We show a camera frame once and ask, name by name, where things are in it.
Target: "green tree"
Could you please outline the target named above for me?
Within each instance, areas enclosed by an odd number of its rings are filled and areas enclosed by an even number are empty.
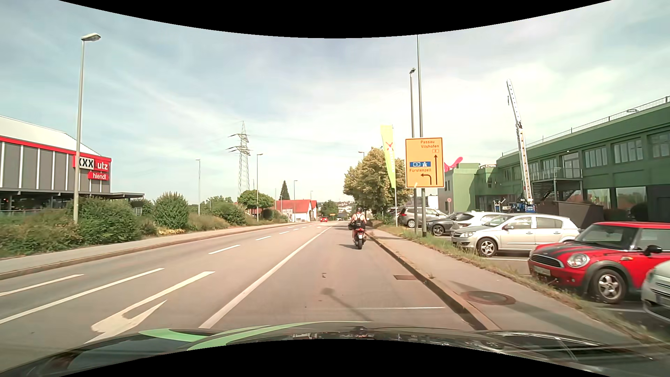
[[[243,192],[242,195],[237,198],[237,203],[247,209],[256,208],[256,190],[246,190]],[[270,208],[274,205],[275,199],[272,199],[272,197],[263,193],[258,194],[258,206],[260,208]]]
[[[405,186],[405,161],[395,159],[395,184],[398,188],[398,203],[406,202],[412,194]],[[356,204],[370,209],[373,214],[386,211],[394,204],[394,190],[386,170],[384,151],[372,148],[356,167],[344,174],[345,195],[354,197]]]
[[[281,200],[289,201],[291,200],[291,195],[289,195],[289,188],[286,187],[286,181],[281,184]]]
[[[337,203],[334,201],[326,201],[321,205],[319,212],[321,213],[321,216],[330,216],[331,213],[334,213],[335,216],[337,216],[340,210],[337,208]]]

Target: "sky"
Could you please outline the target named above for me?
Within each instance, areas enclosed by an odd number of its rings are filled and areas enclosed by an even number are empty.
[[[532,142],[670,95],[670,2],[608,1],[553,15],[419,37],[425,137],[452,163],[494,164],[516,148],[514,84]],[[86,44],[82,143],[112,158],[112,191],[238,196],[249,179],[275,197],[349,200],[344,173],[394,126],[411,137],[415,36],[307,39],[201,30],[55,0],[0,0],[0,115],[76,134]],[[414,74],[414,116],[419,101]],[[256,154],[262,153],[256,163]]]

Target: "car hood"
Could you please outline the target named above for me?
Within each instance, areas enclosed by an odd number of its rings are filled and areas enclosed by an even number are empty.
[[[98,342],[87,343],[84,346],[70,349],[68,351],[50,355],[36,361],[14,367],[0,373],[4,376],[41,376],[43,373],[63,372],[77,373],[83,370],[99,368],[120,362],[137,360],[141,358],[171,354],[174,352],[192,351],[196,349],[218,347],[221,345],[234,345],[241,343],[256,343],[262,341],[276,340],[308,340],[308,339],[358,339],[358,340],[391,340],[408,341],[415,343],[430,343],[436,345],[450,345],[468,349],[479,349],[482,351],[496,352],[510,356],[519,356],[551,362],[578,368],[595,373],[607,371],[608,376],[640,376],[640,364],[652,363],[649,370],[658,370],[659,374],[641,374],[642,376],[665,375],[667,367],[660,362],[640,352],[632,351],[621,346],[609,347],[607,345],[594,343],[587,339],[566,337],[564,335],[550,334],[570,339],[574,343],[588,344],[591,348],[598,349],[592,356],[609,354],[612,363],[620,363],[622,356],[628,356],[629,360],[624,365],[634,364],[632,371],[637,374],[627,374],[627,367],[615,365],[614,369],[603,360],[585,365],[579,360],[572,359],[565,353],[565,358],[549,358],[539,351],[528,347],[533,345],[534,340],[542,337],[546,339],[546,333],[529,333],[528,331],[460,331],[453,329],[412,327],[390,323],[377,323],[368,321],[319,321],[288,323],[283,325],[251,326],[227,331],[215,331],[207,329],[154,329],[140,331],[130,335],[121,335],[107,338]]]

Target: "store building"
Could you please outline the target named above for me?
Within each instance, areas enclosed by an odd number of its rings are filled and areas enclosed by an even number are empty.
[[[0,211],[61,208],[82,196],[108,199],[144,197],[111,190],[112,159],[80,145],[75,177],[76,140],[67,133],[0,115]]]
[[[533,200],[590,201],[613,220],[646,203],[649,219],[670,222],[669,98],[527,144]],[[514,202],[523,189],[519,151],[502,154],[495,165],[461,163],[445,182],[441,209],[447,197],[457,211]]]

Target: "asphalt road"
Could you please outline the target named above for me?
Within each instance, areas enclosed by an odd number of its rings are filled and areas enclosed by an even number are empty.
[[[374,242],[304,223],[0,280],[0,370],[121,333],[300,321],[470,330]]]

